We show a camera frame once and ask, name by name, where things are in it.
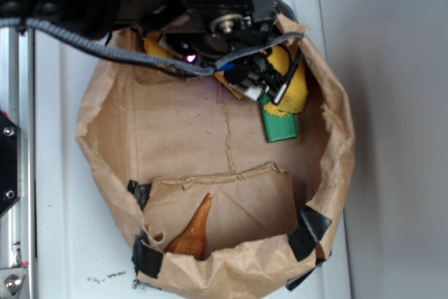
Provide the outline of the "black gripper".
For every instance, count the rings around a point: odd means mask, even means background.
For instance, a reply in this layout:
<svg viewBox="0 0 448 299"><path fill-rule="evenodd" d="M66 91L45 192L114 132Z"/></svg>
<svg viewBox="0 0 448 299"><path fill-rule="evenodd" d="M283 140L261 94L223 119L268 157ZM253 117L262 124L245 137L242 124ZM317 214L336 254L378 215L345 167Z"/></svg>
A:
<svg viewBox="0 0 448 299"><path fill-rule="evenodd" d="M175 58L124 51L119 60L147 67L219 68L230 57L270 45L280 14L295 19L282 0L120 0L118 21L160 33Z"/></svg>

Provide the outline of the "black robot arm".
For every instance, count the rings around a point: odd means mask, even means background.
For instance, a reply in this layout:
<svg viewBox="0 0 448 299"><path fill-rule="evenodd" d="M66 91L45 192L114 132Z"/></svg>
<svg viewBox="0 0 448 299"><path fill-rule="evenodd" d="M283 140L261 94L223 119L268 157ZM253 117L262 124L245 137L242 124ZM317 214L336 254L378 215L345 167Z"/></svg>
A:
<svg viewBox="0 0 448 299"><path fill-rule="evenodd" d="M279 15L293 18L282 0L1 0L1 26L37 29L85 53L113 62L170 67L206 76L224 64L278 43ZM130 25L172 37L203 66L98 44Z"/></svg>

